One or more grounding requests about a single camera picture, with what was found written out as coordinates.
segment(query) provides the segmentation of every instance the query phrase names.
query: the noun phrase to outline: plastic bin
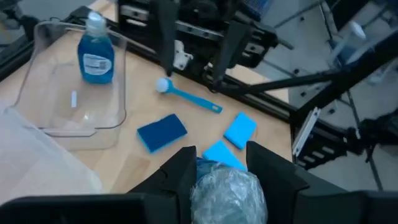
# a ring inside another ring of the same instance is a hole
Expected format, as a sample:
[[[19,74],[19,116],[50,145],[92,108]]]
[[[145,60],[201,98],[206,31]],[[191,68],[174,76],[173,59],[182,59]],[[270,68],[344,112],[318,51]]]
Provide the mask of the plastic bin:
[[[77,47],[84,26],[41,22],[30,67],[15,104],[32,124],[66,149],[106,149],[126,119],[126,38],[108,31],[115,53],[109,84],[82,79]]]
[[[3,105],[0,137],[0,204],[28,195],[101,192],[101,181],[92,170]]]

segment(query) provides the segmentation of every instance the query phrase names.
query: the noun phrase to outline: black metal frame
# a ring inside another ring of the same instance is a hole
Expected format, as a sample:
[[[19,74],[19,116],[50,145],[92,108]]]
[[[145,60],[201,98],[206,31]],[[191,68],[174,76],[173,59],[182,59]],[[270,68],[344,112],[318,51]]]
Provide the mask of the black metal frame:
[[[64,21],[84,25],[83,18],[87,16],[89,11],[90,9],[83,6],[72,12]],[[111,30],[124,35],[118,29],[117,23],[108,21],[108,25]],[[324,108],[362,79],[372,74],[381,65],[396,57],[398,55],[398,46],[394,46],[394,44],[391,46],[390,43],[394,43],[393,38],[396,38],[397,35],[389,37],[388,40],[376,46],[374,53],[366,54],[356,63],[348,65],[339,71],[330,70],[305,77],[290,78],[258,85],[248,85],[231,76],[225,75],[221,88],[217,90],[265,114],[289,123],[290,132],[292,138],[294,138],[310,110],[314,109],[314,107]],[[155,53],[143,49],[139,45],[128,43],[127,50],[151,62],[160,63]],[[33,42],[29,42],[25,47],[15,49],[15,51],[14,56],[6,61],[6,65],[0,65],[1,79],[10,75],[30,59],[33,51]],[[196,75],[186,70],[175,70],[175,72],[205,86],[211,83],[210,71],[207,71],[209,75]],[[318,82],[331,83],[301,108],[296,108],[265,93],[267,90],[310,85]],[[294,158],[294,161],[305,169],[311,169],[337,157],[346,155],[346,152],[352,151],[352,149],[353,146],[346,140],[346,131],[344,129],[337,128],[324,121],[317,121],[302,152],[298,158]]]

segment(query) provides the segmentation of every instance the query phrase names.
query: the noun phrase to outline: wooden surface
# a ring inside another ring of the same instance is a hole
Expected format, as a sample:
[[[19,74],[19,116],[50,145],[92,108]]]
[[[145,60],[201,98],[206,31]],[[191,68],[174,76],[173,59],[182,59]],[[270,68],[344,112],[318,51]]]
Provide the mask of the wooden surface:
[[[98,0],[90,7],[114,20],[115,8],[112,3]],[[15,103],[27,68],[28,64],[22,66],[0,83],[0,100],[10,105]],[[240,66],[234,68],[231,75],[246,83],[267,82],[263,76]],[[245,150],[240,151],[223,139],[223,133],[240,111],[257,123],[252,140],[291,161],[290,131],[287,124],[232,98],[212,94],[206,87],[176,74],[172,77],[175,87],[211,100],[222,106],[223,112],[215,114],[177,96],[161,95],[155,91],[155,81],[160,77],[164,77],[161,67],[127,53],[127,119],[121,126],[117,145],[105,150],[72,151],[73,155],[98,173],[104,192],[127,192],[150,176],[181,147],[196,146],[198,155],[201,155],[219,139],[226,143],[241,162],[246,163]],[[273,91],[271,94],[287,101],[287,90]],[[137,138],[137,128],[172,113],[180,118],[188,134],[159,152],[149,154]]]

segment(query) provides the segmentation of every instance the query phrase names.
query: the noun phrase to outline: clear plastic bag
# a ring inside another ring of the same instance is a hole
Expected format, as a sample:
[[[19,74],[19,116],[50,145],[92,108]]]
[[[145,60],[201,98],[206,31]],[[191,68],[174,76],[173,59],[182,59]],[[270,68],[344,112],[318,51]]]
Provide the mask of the clear plastic bag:
[[[267,222],[267,205],[258,178],[215,162],[198,165],[200,179],[192,190],[194,224]]]

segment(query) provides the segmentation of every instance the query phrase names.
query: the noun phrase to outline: floor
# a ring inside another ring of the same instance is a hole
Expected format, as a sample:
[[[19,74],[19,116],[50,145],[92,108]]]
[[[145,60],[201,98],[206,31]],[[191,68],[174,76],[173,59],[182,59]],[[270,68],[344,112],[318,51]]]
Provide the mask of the floor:
[[[46,20],[51,17],[64,18],[72,10],[80,5],[88,5],[94,0],[80,1],[48,1],[48,0],[23,0],[20,7],[25,14],[32,14],[39,19]],[[313,3],[315,0],[271,0],[271,7],[264,16],[262,22],[273,26],[285,17],[297,12],[299,9]],[[364,13],[362,19],[368,18]],[[314,9],[304,15],[304,21],[294,19],[277,30],[280,38],[295,46],[291,51],[285,47],[278,46],[271,50],[265,60],[272,62],[283,69],[293,72],[296,68],[299,74],[313,73],[328,69],[326,57],[330,53],[325,45],[327,33],[323,25],[322,15],[318,9]],[[375,23],[369,28],[367,34],[370,36],[380,33],[384,29],[383,24]],[[13,37],[21,35],[21,30],[12,33]],[[262,63],[256,68],[258,73],[265,75],[272,80],[280,80],[289,76],[269,65]],[[375,86],[369,85],[366,81],[356,85],[352,89],[353,98],[358,107],[359,116],[363,118],[377,118],[388,113],[398,106],[398,85],[397,75],[390,73],[383,81]],[[295,106],[304,104],[311,95],[302,98],[300,92],[304,87],[289,89],[289,101]],[[322,114],[324,119],[334,125],[348,127],[354,125],[351,110],[344,104],[338,103],[338,110],[333,115]],[[386,190],[398,190],[398,147],[377,148],[374,153],[374,160]],[[325,165],[310,170],[311,173],[336,184],[347,190],[377,190],[376,183],[369,164],[364,162],[365,155],[355,156],[348,154]]]

